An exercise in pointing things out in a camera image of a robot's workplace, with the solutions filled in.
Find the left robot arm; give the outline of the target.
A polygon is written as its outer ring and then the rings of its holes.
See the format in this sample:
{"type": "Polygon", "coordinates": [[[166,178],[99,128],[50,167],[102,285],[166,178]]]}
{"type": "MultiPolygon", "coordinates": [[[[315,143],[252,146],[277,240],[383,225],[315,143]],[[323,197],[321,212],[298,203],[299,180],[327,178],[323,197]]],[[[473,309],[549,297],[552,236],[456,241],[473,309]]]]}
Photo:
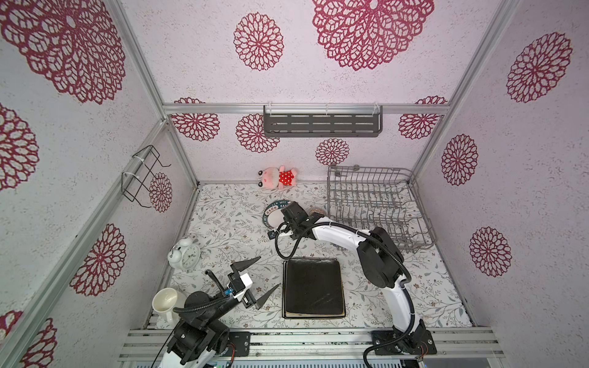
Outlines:
{"type": "Polygon", "coordinates": [[[228,347],[233,348],[232,356],[236,355],[237,348],[229,338],[230,329],[220,318],[239,305],[261,309],[278,288],[274,286],[261,297],[251,292],[253,281],[245,270],[260,259],[258,256],[231,263],[227,285],[222,285],[212,270],[205,270],[219,292],[215,295],[193,292],[184,307],[173,308],[179,322],[160,350],[163,355],[160,367],[207,367],[213,357],[223,354],[228,347]]]}

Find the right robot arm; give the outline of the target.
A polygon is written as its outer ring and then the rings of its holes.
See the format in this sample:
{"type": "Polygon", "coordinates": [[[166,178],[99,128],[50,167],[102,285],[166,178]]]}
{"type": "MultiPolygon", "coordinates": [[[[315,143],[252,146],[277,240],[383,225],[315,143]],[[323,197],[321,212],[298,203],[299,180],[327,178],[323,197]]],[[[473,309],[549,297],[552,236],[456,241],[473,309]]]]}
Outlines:
{"type": "Polygon", "coordinates": [[[302,239],[329,242],[355,251],[366,279],[381,289],[391,310],[394,328],[404,333],[407,339],[417,340],[425,336],[425,324],[416,313],[406,287],[412,277],[403,264],[403,255],[386,230],[380,227],[359,230],[320,213],[309,215],[297,202],[290,202],[281,213],[282,221],[269,230],[268,237],[274,241],[275,248],[279,247],[280,238],[295,240],[290,254],[277,252],[281,259],[292,259],[302,239]]]}

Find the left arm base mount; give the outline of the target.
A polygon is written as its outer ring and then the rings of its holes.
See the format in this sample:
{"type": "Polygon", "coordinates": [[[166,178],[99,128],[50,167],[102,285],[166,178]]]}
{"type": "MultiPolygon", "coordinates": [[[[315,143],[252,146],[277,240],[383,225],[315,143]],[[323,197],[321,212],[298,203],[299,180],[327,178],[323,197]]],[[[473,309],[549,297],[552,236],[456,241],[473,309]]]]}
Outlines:
{"type": "Polygon", "coordinates": [[[248,357],[252,334],[249,331],[230,331],[222,357],[248,357]]]}

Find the black square plate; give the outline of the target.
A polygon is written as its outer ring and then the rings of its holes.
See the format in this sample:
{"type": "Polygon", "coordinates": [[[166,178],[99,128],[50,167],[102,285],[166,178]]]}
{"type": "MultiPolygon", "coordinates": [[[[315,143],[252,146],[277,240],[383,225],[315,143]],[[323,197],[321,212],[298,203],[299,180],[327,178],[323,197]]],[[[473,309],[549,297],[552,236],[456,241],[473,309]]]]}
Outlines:
{"type": "Polygon", "coordinates": [[[290,311],[346,311],[339,261],[316,258],[293,258],[284,261],[283,308],[290,311]]]}
{"type": "Polygon", "coordinates": [[[282,317],[285,319],[339,319],[346,316],[345,309],[339,310],[308,310],[290,311],[282,309],[282,317]]]}

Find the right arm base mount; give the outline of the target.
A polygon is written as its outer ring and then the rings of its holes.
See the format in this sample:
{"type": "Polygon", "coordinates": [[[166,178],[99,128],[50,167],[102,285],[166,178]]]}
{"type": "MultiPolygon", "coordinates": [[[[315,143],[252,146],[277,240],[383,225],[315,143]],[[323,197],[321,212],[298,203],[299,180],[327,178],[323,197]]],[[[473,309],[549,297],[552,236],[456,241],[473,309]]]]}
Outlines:
{"type": "Polygon", "coordinates": [[[377,346],[375,354],[377,356],[390,355],[435,355],[437,354],[437,347],[433,341],[433,336],[428,329],[426,329],[423,322],[417,325],[417,329],[409,334],[403,340],[398,340],[397,343],[382,347],[382,345],[390,340],[395,340],[402,334],[402,331],[393,328],[392,330],[372,331],[372,343],[377,346]]]}

